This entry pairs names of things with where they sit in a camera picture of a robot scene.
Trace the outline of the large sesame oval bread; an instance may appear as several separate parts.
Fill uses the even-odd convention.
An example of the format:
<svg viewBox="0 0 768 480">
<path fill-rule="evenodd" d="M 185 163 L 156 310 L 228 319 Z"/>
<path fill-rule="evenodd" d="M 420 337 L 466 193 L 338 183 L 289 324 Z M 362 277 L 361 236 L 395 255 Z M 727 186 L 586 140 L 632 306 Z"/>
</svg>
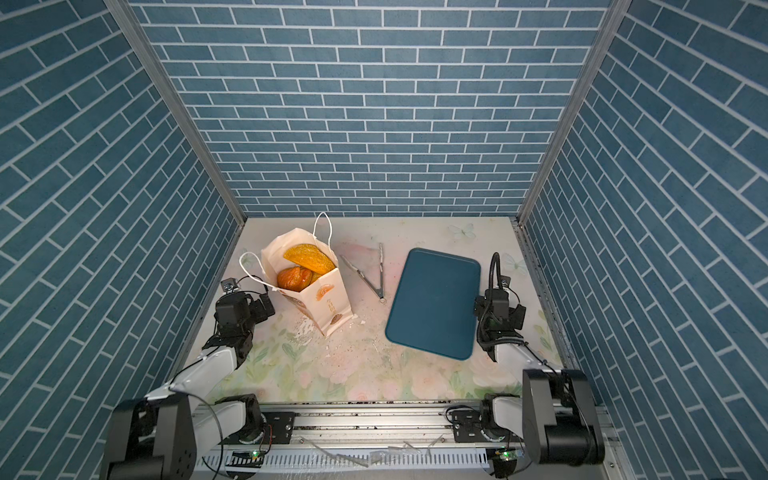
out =
<svg viewBox="0 0 768 480">
<path fill-rule="evenodd" d="M 336 268 L 335 263 L 314 244 L 298 244 L 283 253 L 283 258 L 320 276 Z"/>
</svg>

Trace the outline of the orange triangular pastry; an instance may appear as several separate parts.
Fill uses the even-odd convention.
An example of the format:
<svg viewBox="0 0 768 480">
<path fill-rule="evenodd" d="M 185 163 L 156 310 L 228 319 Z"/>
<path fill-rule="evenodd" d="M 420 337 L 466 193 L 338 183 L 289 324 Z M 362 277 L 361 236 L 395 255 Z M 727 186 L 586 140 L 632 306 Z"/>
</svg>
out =
<svg viewBox="0 0 768 480">
<path fill-rule="evenodd" d="M 319 278 L 320 274 L 308 268 L 294 266 L 283 269 L 277 274 L 277 284 L 281 289 L 301 292 Z"/>
</svg>

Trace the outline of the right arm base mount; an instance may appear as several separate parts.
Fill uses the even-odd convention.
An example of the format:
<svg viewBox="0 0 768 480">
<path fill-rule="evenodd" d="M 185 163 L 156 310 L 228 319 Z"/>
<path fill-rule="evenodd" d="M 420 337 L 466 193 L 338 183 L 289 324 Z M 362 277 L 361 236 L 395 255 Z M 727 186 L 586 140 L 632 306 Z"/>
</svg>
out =
<svg viewBox="0 0 768 480">
<path fill-rule="evenodd" d="M 448 407 L 444 417 L 449 423 L 456 443 L 521 443 L 522 439 L 511 431 L 496 425 L 490 414 L 475 408 L 458 405 Z"/>
</svg>

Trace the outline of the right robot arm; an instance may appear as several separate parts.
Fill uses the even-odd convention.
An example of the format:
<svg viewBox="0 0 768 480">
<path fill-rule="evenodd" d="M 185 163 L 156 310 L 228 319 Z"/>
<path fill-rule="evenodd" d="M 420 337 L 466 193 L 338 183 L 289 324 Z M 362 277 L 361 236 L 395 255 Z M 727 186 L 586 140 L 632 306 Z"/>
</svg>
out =
<svg viewBox="0 0 768 480">
<path fill-rule="evenodd" d="M 520 330 L 525 309 L 512 306 L 510 291 L 488 288 L 475 300 L 476 341 L 490 360 L 521 381 L 516 395 L 485 401 L 491 425 L 522 440 L 535 464 L 598 465 L 605 443 L 587 376 L 538 355 Z"/>
</svg>

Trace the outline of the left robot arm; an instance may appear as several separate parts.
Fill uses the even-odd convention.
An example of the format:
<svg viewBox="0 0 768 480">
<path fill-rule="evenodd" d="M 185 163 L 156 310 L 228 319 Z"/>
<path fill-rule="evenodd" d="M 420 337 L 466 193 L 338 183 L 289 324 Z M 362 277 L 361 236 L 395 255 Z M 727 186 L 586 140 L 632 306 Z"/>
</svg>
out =
<svg viewBox="0 0 768 480">
<path fill-rule="evenodd" d="M 253 330 L 275 308 L 268 293 L 232 290 L 215 303 L 214 334 L 201 353 L 169 381 L 112 412 L 100 467 L 102 479 L 188 479 L 197 462 L 227 439 L 248 446 L 247 465 L 259 467 L 273 428 L 253 394 L 207 401 L 251 351 Z"/>
</svg>

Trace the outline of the white paper bag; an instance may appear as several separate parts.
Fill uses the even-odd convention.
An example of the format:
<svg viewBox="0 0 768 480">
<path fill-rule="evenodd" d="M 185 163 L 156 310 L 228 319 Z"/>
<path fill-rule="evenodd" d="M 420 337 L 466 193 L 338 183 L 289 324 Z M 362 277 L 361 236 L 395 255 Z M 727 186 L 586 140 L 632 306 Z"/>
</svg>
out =
<svg viewBox="0 0 768 480">
<path fill-rule="evenodd" d="M 327 213 L 321 212 L 316 216 L 310 231 L 294 228 L 275 237 L 260 253 L 246 251 L 238 258 L 238 264 L 247 278 L 266 287 L 269 291 L 281 294 L 302 315 L 310 319 L 325 337 L 330 336 L 344 323 L 355 317 L 340 272 L 339 258 L 331 248 L 333 225 L 327 224 L 327 235 L 324 239 L 317 235 L 319 223 L 329 219 Z M 277 274 L 283 269 L 298 266 L 284 259 L 283 253 L 292 246 L 306 243 L 316 245 L 335 263 L 336 268 L 320 276 L 301 292 L 279 288 Z"/>
</svg>

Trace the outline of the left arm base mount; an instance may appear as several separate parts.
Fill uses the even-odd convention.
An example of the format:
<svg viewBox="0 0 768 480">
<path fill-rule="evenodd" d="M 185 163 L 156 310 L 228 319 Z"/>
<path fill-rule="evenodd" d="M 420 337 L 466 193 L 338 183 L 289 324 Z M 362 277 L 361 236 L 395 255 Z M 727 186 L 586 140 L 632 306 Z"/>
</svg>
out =
<svg viewBox="0 0 768 480">
<path fill-rule="evenodd" d="M 291 442 L 297 414 L 290 411 L 274 411 L 262 414 L 261 428 L 245 436 L 233 433 L 224 438 L 224 445 L 287 445 Z"/>
</svg>

